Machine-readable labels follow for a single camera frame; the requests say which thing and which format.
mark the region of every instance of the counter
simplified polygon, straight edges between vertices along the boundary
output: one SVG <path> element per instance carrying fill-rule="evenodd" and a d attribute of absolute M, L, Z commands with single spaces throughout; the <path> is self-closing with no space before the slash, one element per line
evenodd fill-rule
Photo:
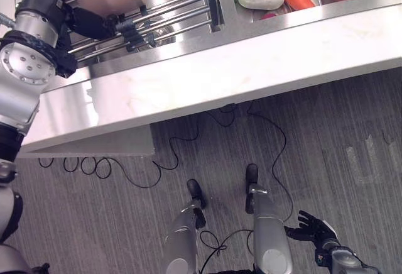
<path fill-rule="evenodd" d="M 401 19 L 373 9 L 44 93 L 23 151 L 400 67 Z"/>

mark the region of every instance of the red vegetable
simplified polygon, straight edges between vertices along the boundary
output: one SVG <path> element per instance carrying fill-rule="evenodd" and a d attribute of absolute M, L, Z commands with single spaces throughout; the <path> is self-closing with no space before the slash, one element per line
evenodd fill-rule
<path fill-rule="evenodd" d="M 266 14 L 264 14 L 264 16 L 261 18 L 261 21 L 262 21 L 263 19 L 273 18 L 274 16 L 276 16 L 276 14 L 274 14 L 274 13 L 266 13 Z"/>

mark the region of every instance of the wire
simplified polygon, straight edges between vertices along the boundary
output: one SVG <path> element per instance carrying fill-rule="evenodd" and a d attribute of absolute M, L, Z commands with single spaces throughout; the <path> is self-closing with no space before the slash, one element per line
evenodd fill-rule
<path fill-rule="evenodd" d="M 204 245 L 206 245 L 208 248 L 211 248 L 211 249 L 214 249 L 214 250 L 213 250 L 213 252 L 212 252 L 211 254 L 209 254 L 209 256 L 207 257 L 207 259 L 206 259 L 205 263 L 203 264 L 203 266 L 202 266 L 202 268 L 201 268 L 201 271 L 199 271 L 199 273 L 202 274 L 202 273 L 204 272 L 204 269 L 205 269 L 205 267 L 207 266 L 208 261 L 211 259 L 211 257 L 213 257 L 213 255 L 214 255 L 215 253 L 217 253 L 217 256 L 219 256 L 219 253 L 220 253 L 221 251 L 224 251 L 224 250 L 227 249 L 227 246 L 225 245 L 225 243 L 226 243 L 226 241 L 227 241 L 228 239 L 230 239 L 233 235 L 235 235 L 235 234 L 237 234 L 237 233 L 239 233 L 239 232 L 248 232 L 248 233 L 250 234 L 252 231 L 253 231 L 253 230 L 250 230 L 250 229 L 239 229 L 239 230 L 236 230 L 236 231 L 230 233 L 230 235 L 229 235 L 228 237 L 226 237 L 226 238 L 223 240 L 223 242 L 221 242 L 221 243 L 219 243 L 218 238 L 217 238 L 216 235 L 215 235 L 214 233 L 212 233 L 211 231 L 209 231 L 209 230 L 204 230 L 204 231 L 202 231 L 202 232 L 200 233 L 201 242 L 202 242 Z M 209 234 L 211 234 L 212 237 L 213 237 L 213 238 L 215 239 L 215 241 L 217 242 L 217 246 L 214 247 L 214 246 L 208 245 L 208 244 L 202 239 L 203 233 L 209 233 Z"/>
<path fill-rule="evenodd" d="M 44 164 L 42 164 L 42 162 L 41 162 L 40 158 L 38 159 L 38 161 L 39 161 L 39 165 L 40 165 L 40 167 L 42 167 L 42 168 L 49 168 L 49 167 L 51 167 L 51 166 L 53 165 L 53 162 L 55 161 L 55 159 L 54 159 L 54 158 L 52 158 L 52 160 L 50 161 L 50 163 L 49 163 L 48 165 L 44 165 Z"/>
<path fill-rule="evenodd" d="M 152 184 L 149 184 L 149 185 L 140 185 L 140 184 L 134 182 L 134 181 L 132 180 L 132 178 L 128 175 L 128 173 L 127 173 L 127 171 L 125 170 L 125 168 L 121 165 L 121 163 L 120 163 L 119 161 L 117 161 L 115 158 L 111 158 L 111 157 L 102 157 L 100 160 L 97 160 L 95 157 L 88 157 L 88 156 L 87 156 L 87 157 L 81 159 L 81 161 L 80 161 L 80 158 L 77 157 L 77 158 L 76 158 L 76 164 L 75 164 L 75 166 L 74 166 L 73 168 L 67 168 L 67 160 L 68 160 L 68 158 L 64 158 L 64 159 L 63 159 L 63 169 L 64 169 L 66 172 L 68 172 L 68 173 L 73 173 L 73 172 L 76 172 L 78 169 L 80 169 L 80 171 L 82 171 L 82 173 L 83 173 L 84 175 L 93 175 L 93 174 L 95 174 L 99 179 L 105 180 L 105 179 L 109 178 L 109 177 L 111 176 L 111 174 L 112 174 L 112 163 L 111 163 L 111 161 L 113 161 L 113 162 L 116 163 L 116 164 L 118 165 L 118 167 L 121 169 L 121 171 L 123 172 L 125 178 L 127 179 L 127 181 L 128 181 L 130 184 L 132 184 L 132 185 L 135 186 L 135 187 L 141 188 L 141 189 L 150 189 L 150 188 L 153 188 L 153 187 L 155 187 L 156 185 L 158 185 L 158 183 L 160 182 L 160 180 L 161 180 L 161 178 L 162 178 L 162 170 L 174 170 L 174 169 L 176 169 L 176 168 L 179 166 L 179 164 L 180 164 L 180 159 L 179 159 L 179 157 L 178 157 L 178 153 L 177 153 L 177 151 L 176 151 L 176 149 L 175 149 L 175 147 L 174 147 L 174 141 L 180 140 L 180 141 L 191 142 L 191 141 L 197 140 L 197 139 L 199 138 L 199 136 L 200 136 L 200 120 L 201 120 L 201 116 L 202 116 L 203 114 L 206 114 L 206 115 L 208 115 L 209 117 L 211 117 L 219 126 L 221 126 L 221 127 L 223 127 L 223 128 L 228 128 L 228 127 L 231 126 L 231 125 L 234 123 L 234 121 L 236 120 L 236 115 L 235 115 L 234 112 L 235 112 L 235 110 L 236 110 L 237 108 L 238 108 L 238 106 L 237 106 L 236 104 L 229 104 L 228 106 L 224 106 L 224 107 L 218 109 L 218 110 L 220 111 L 220 113 L 222 113 L 222 114 L 232 114 L 231 120 L 229 121 L 229 123 L 222 123 L 222 122 L 220 122 L 210 111 L 201 112 L 200 114 L 197 115 L 197 121 L 196 121 L 196 124 L 195 124 L 195 135 L 194 135 L 193 137 L 190 137 L 190 138 L 181 138 L 181 137 L 177 137 L 177 136 L 170 137 L 169 140 L 168 140 L 168 142 L 169 142 L 170 150 L 172 151 L 173 156 L 174 156 L 174 158 L 175 158 L 174 166 L 172 166 L 172 167 L 163 166 L 163 165 L 160 165 L 159 163 L 157 163 L 156 161 L 153 160 L 152 163 L 155 165 L 155 167 L 156 167 L 156 169 L 157 169 L 157 171 L 158 171 L 158 176 L 157 176 L 157 178 L 156 178 L 156 181 L 153 182 Z M 92 170 L 87 171 L 87 170 L 85 170 L 85 168 L 84 168 L 84 163 L 87 163 L 87 162 L 88 162 L 87 160 L 88 160 L 89 158 L 92 160 L 94 167 L 93 167 Z M 39 162 L 40 167 L 42 167 L 42 168 L 50 168 L 50 167 L 53 165 L 54 160 L 55 160 L 55 159 L 52 158 L 52 160 L 50 161 L 50 163 L 47 164 L 47 165 L 44 165 L 44 164 L 43 164 L 41 158 L 38 159 L 38 162 Z M 104 162 L 107 162 L 107 164 L 108 164 L 108 166 L 109 166 L 109 169 L 108 169 L 106 175 L 103 175 L 103 176 L 102 176 L 102 175 L 99 173 L 99 165 L 100 165 L 101 163 L 104 163 Z"/>
<path fill-rule="evenodd" d="M 254 230 L 253 231 L 250 231 L 249 232 L 249 235 L 247 235 L 247 250 L 249 251 L 249 253 L 251 254 L 251 256 L 254 256 L 254 254 L 253 254 L 253 252 L 251 251 L 251 249 L 250 249 L 250 236 L 252 235 L 252 233 L 254 232 Z"/>
<path fill-rule="evenodd" d="M 64 160 L 63 160 L 63 169 L 66 172 L 72 173 L 72 172 L 76 171 L 78 169 L 78 167 L 80 166 L 80 158 L 78 158 L 78 157 L 77 157 L 77 164 L 75 165 L 74 169 L 72 169 L 72 170 L 67 168 L 67 166 L 65 164 L 66 161 L 67 161 L 67 158 L 64 158 Z"/>
<path fill-rule="evenodd" d="M 232 114 L 232 119 L 229 121 L 229 123 L 224 124 L 222 122 L 220 122 L 210 111 L 206 111 L 206 112 L 201 112 L 200 114 L 197 115 L 197 120 L 195 122 L 195 135 L 193 137 L 190 138 L 180 138 L 180 137 L 171 137 L 169 138 L 169 146 L 170 146 L 170 150 L 173 153 L 173 156 L 175 157 L 175 164 L 172 167 L 166 167 L 166 166 L 162 166 L 159 163 L 156 163 L 155 161 L 152 161 L 152 163 L 155 164 L 155 166 L 157 167 L 158 170 L 174 170 L 176 169 L 179 164 L 180 164 L 180 159 L 177 155 L 176 149 L 173 146 L 173 140 L 180 140 L 180 141 L 186 141 L 186 142 L 192 142 L 198 139 L 198 137 L 200 136 L 200 120 L 201 120 L 201 115 L 202 114 L 207 114 L 209 115 L 219 126 L 223 127 L 223 128 L 228 128 L 229 126 L 233 125 L 234 121 L 236 120 L 236 115 L 235 115 L 235 110 L 238 108 L 237 104 L 229 104 L 228 106 L 224 106 L 222 108 L 219 109 L 219 111 L 222 114 Z"/>
<path fill-rule="evenodd" d="M 255 102 L 254 100 L 251 101 L 250 106 L 249 106 L 249 108 L 247 109 L 247 114 L 248 114 L 249 116 L 254 116 L 254 117 L 257 117 L 257 118 L 261 118 L 261 119 L 263 119 L 263 120 L 265 120 L 265 121 L 268 121 L 269 123 L 271 123 L 271 124 L 282 134 L 282 137 L 283 137 L 283 145 L 282 145 L 282 148 L 281 148 L 280 152 L 278 153 L 278 155 L 276 156 L 276 158 L 275 158 L 275 160 L 274 160 L 274 162 L 273 162 L 273 164 L 272 164 L 271 173 L 272 173 L 272 176 L 274 177 L 274 179 L 277 181 L 277 183 L 278 183 L 278 184 L 282 187 L 282 189 L 286 192 L 286 196 L 288 197 L 288 199 L 289 199 L 289 201 L 290 201 L 290 212 L 289 212 L 289 215 L 283 220 L 283 222 L 286 222 L 286 221 L 292 216 L 292 214 L 293 214 L 293 205 L 294 205 L 294 203 L 293 203 L 293 198 L 291 197 L 291 195 L 290 195 L 290 193 L 289 193 L 289 190 L 285 187 L 285 185 L 283 185 L 282 181 L 276 176 L 276 173 L 275 173 L 275 165 L 276 165 L 276 163 L 278 162 L 279 158 L 281 157 L 282 153 L 284 152 L 284 150 L 285 150 L 285 148 L 286 148 L 286 144 L 287 144 L 286 134 L 285 134 L 285 132 L 283 131 L 283 129 L 282 129 L 279 125 L 277 125 L 273 120 L 271 120 L 270 118 L 268 118 L 268 117 L 266 117 L 266 116 L 264 116 L 264 115 L 261 115 L 261 114 L 258 113 L 258 112 L 251 112 L 251 109 L 253 108 L 254 102 Z"/>

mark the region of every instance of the metal rod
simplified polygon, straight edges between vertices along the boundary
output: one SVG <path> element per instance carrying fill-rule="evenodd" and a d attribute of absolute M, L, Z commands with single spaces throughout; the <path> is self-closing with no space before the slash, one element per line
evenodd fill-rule
<path fill-rule="evenodd" d="M 81 51 L 86 50 L 86 49 L 88 49 L 88 48 L 92 48 L 92 47 L 94 47 L 94 46 L 101 45 L 101 44 L 103 44 L 103 43 L 107 43 L 108 41 L 116 40 L 116 39 L 118 39 L 118 38 L 120 38 L 120 37 L 121 37 L 121 33 L 118 33 L 118 34 L 116 34 L 116 35 L 113 36 L 113 37 L 106 38 L 105 40 L 96 40 L 96 41 L 94 41 L 94 42 L 92 42 L 92 43 L 89 43 L 89 44 L 87 44 L 87 45 L 84 45 L 84 46 L 75 48 L 75 49 L 73 49 L 73 50 L 68 51 L 68 53 L 69 53 L 69 54 L 72 54 L 72 53 L 81 52 Z"/>
<path fill-rule="evenodd" d="M 196 28 L 201 27 L 203 25 L 211 24 L 211 22 L 212 22 L 212 20 L 208 19 L 207 21 L 203 21 L 202 23 L 198 23 L 198 24 L 195 24 L 193 26 L 190 26 L 190 27 L 187 27 L 187 28 L 184 28 L 184 29 L 180 29 L 180 30 L 175 31 L 175 32 L 171 32 L 169 34 L 159 36 L 159 37 L 155 38 L 155 41 L 166 40 L 166 39 L 168 39 L 170 37 L 176 36 L 177 34 L 184 33 L 184 32 L 196 29 Z"/>
<path fill-rule="evenodd" d="M 94 39 L 93 38 L 84 38 L 83 40 L 79 40 L 79 41 L 76 41 L 75 43 L 71 44 L 71 47 L 74 48 L 76 46 L 80 46 L 80 45 L 83 45 L 84 43 L 89 43 L 91 41 L 94 41 Z"/>
<path fill-rule="evenodd" d="M 144 27 L 138 28 L 137 31 L 141 35 L 147 34 L 149 32 L 153 32 L 157 29 L 164 28 L 166 26 L 170 26 L 170 25 L 178 23 L 180 21 L 185 21 L 186 19 L 192 18 L 194 16 L 197 16 L 197 15 L 200 15 L 200 14 L 203 14 L 206 12 L 209 12 L 208 5 L 197 7 L 195 9 L 191 9 L 191 10 L 185 11 L 183 13 L 179 13 L 177 15 L 171 16 L 169 18 L 161 19 L 160 21 L 151 23 L 149 26 L 150 28 L 147 28 L 144 26 Z"/>
<path fill-rule="evenodd" d="M 74 3 L 74 2 L 76 2 L 77 0 L 68 0 L 67 2 L 65 2 L 66 4 L 71 4 L 71 3 Z"/>
<path fill-rule="evenodd" d="M 184 0 L 172 0 L 172 1 L 169 1 L 169 2 L 166 2 L 166 3 L 162 3 L 162 4 L 159 4 L 159 5 L 157 5 L 157 6 L 150 7 L 150 8 L 148 9 L 148 12 L 152 12 L 152 11 L 161 9 L 161 8 L 167 7 L 167 6 L 169 6 L 169 5 L 172 5 L 172 4 L 175 4 L 175 3 L 179 3 L 179 2 L 181 2 L 181 1 L 184 1 Z M 139 16 L 139 15 L 141 15 L 140 12 L 137 12 L 137 13 L 134 13 L 134 14 L 130 14 L 129 16 L 127 16 L 127 19 L 128 19 L 128 18 L 133 18 L 133 17 L 135 17 L 135 16 Z"/>
<path fill-rule="evenodd" d="M 165 19 L 161 19 L 160 21 L 156 21 L 154 23 L 151 23 L 150 28 L 147 28 L 145 26 L 141 27 L 141 28 L 138 28 L 137 31 L 138 31 L 138 33 L 140 35 L 146 35 L 149 32 L 153 32 L 153 31 L 155 31 L 157 29 L 164 28 L 166 26 L 170 26 L 172 24 L 178 23 L 180 21 L 184 21 L 186 19 L 192 18 L 194 16 L 197 16 L 197 15 L 200 15 L 200 14 L 203 14 L 203 13 L 207 13 L 208 11 L 209 11 L 208 5 L 203 5 L 203 6 L 195 8 L 195 9 L 191 9 L 189 11 L 179 13 L 179 14 L 177 14 L 175 16 L 165 18 Z M 84 45 L 84 46 L 75 48 L 73 50 L 70 50 L 69 54 L 81 52 L 81 51 L 86 50 L 88 48 L 92 48 L 94 46 L 101 45 L 103 43 L 107 43 L 108 41 L 111 41 L 111 40 L 115 40 L 117 38 L 120 38 L 121 36 L 122 36 L 122 34 L 118 33 L 116 36 L 113 36 L 112 38 L 108 38 L 106 40 L 94 41 L 94 42 L 89 43 L 87 45 Z"/>
<path fill-rule="evenodd" d="M 77 61 L 78 62 L 83 62 L 84 60 L 88 60 L 88 59 L 94 58 L 96 56 L 99 56 L 99 55 L 102 55 L 102 54 L 105 54 L 105 53 L 109 53 L 109 52 L 113 52 L 113 51 L 116 51 L 116 50 L 118 50 L 120 48 L 124 48 L 127 45 L 129 45 L 129 43 L 116 43 L 116 44 L 111 45 L 109 47 L 105 47 L 105 48 L 99 49 L 97 51 L 94 51 L 92 53 L 86 54 L 83 57 L 78 58 Z"/>
<path fill-rule="evenodd" d="M 162 14 L 165 14 L 165 13 L 167 13 L 167 12 L 170 12 L 170 11 L 173 11 L 173 10 L 177 10 L 177 9 L 179 9 L 179 8 L 181 8 L 181 7 L 185 7 L 185 6 L 191 5 L 191 4 L 196 3 L 196 2 L 198 2 L 198 1 L 201 1 L 201 0 L 187 0 L 187 1 L 185 1 L 185 2 L 176 4 L 176 5 L 174 5 L 174 6 L 170 6 L 170 7 L 166 8 L 166 9 L 159 10 L 159 11 L 157 11 L 157 12 L 154 12 L 154 13 L 151 13 L 151 14 L 148 14 L 148 15 L 145 15 L 145 16 L 142 16 L 142 17 L 140 17 L 140 18 L 138 18 L 138 19 L 134 19 L 134 20 L 133 20 L 133 23 L 134 23 L 134 24 L 142 23 L 142 22 L 147 21 L 147 20 L 149 20 L 149 19 L 151 19 L 151 18 L 155 18 L 155 17 L 157 17 L 157 16 L 159 16 L 159 15 L 162 15 Z"/>
<path fill-rule="evenodd" d="M 193 30 L 195 28 L 199 28 L 201 26 L 211 24 L 211 22 L 212 22 L 212 20 L 208 19 L 207 21 L 203 21 L 203 22 L 195 24 L 193 26 L 189 26 L 187 28 L 184 28 L 184 29 L 181 29 L 181 30 L 178 30 L 178 31 L 174 31 L 174 32 L 171 32 L 169 34 L 159 36 L 159 37 L 155 38 L 155 41 L 166 40 L 166 39 L 168 39 L 170 37 L 173 37 L 173 36 L 176 36 L 176 35 L 178 35 L 180 33 L 184 33 L 184 32 Z M 147 45 L 147 44 L 148 43 L 145 41 L 144 43 L 140 43 L 138 46 L 136 46 L 136 48 L 140 48 L 140 47 L 142 47 L 144 45 Z M 99 56 L 99 55 L 102 55 L 102 54 L 106 54 L 106 53 L 113 52 L 113 51 L 116 51 L 118 49 L 124 48 L 127 45 L 129 45 L 129 43 L 116 43 L 115 45 L 105 47 L 103 49 L 100 49 L 100 50 L 97 50 L 97 51 L 92 52 L 90 54 L 87 54 L 87 55 L 85 55 L 83 57 L 80 57 L 80 58 L 77 59 L 77 61 L 78 62 L 83 62 L 84 60 L 88 60 L 88 59 L 94 58 L 96 56 Z"/>
<path fill-rule="evenodd" d="M 15 23 L 15 21 L 13 21 L 11 18 L 6 16 L 5 14 L 0 13 L 0 26 L 1 25 L 14 29 L 16 23 Z"/>

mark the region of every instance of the dish drainer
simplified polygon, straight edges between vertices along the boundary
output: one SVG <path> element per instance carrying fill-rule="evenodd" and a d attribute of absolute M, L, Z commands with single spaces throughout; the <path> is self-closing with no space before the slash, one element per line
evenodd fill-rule
<path fill-rule="evenodd" d="M 124 40 L 123 34 L 117 32 L 112 38 L 106 40 L 93 40 L 91 38 L 80 38 L 71 33 L 72 50 L 80 67 L 88 65 L 89 60 L 120 50 L 117 55 L 109 58 L 121 57 L 124 54 L 140 52 L 150 48 L 158 47 L 175 41 L 175 37 L 202 26 L 209 26 L 211 32 L 218 31 L 221 21 L 219 0 L 168 0 L 160 4 L 151 3 L 146 11 L 135 11 L 125 15 L 125 23 L 130 23 L 142 36 L 141 42 L 133 43 Z M 69 0 L 71 6 L 75 6 L 76 0 Z M 184 28 L 175 28 L 179 23 L 190 21 L 197 16 L 204 14 L 205 19 L 190 24 Z"/>

